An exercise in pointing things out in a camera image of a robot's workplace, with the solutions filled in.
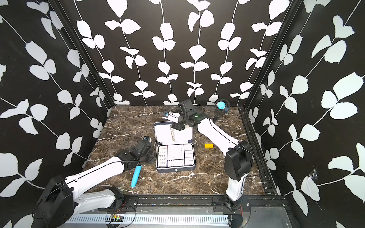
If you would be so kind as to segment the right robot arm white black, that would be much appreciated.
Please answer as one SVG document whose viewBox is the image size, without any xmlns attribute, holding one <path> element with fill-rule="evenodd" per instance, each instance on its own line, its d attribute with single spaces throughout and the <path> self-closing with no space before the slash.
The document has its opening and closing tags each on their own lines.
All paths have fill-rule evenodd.
<svg viewBox="0 0 365 228">
<path fill-rule="evenodd" d="M 223 155 L 224 170 L 229 177 L 225 193 L 225 205 L 230 211 L 242 209 L 248 204 L 243 187 L 253 167 L 251 147 L 247 141 L 239 141 L 219 128 L 201 108 L 187 99 L 179 103 L 179 111 L 164 111 L 162 117 L 173 122 L 175 130 L 182 131 L 186 125 L 196 128 L 216 145 Z"/>
</svg>

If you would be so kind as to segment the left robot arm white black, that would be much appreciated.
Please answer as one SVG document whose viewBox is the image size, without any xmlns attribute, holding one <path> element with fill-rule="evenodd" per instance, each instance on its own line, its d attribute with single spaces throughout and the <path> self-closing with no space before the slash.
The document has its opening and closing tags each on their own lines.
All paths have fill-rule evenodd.
<svg viewBox="0 0 365 228">
<path fill-rule="evenodd" d="M 120 150 L 116 156 L 84 172 L 63 178 L 55 176 L 32 210 L 32 217 L 44 221 L 47 228 L 57 228 L 72 216 L 102 210 L 116 212 L 125 206 L 124 195 L 116 188 L 94 193 L 87 191 L 101 182 L 150 162 L 154 157 L 152 140 L 146 136 L 135 147 Z"/>
</svg>

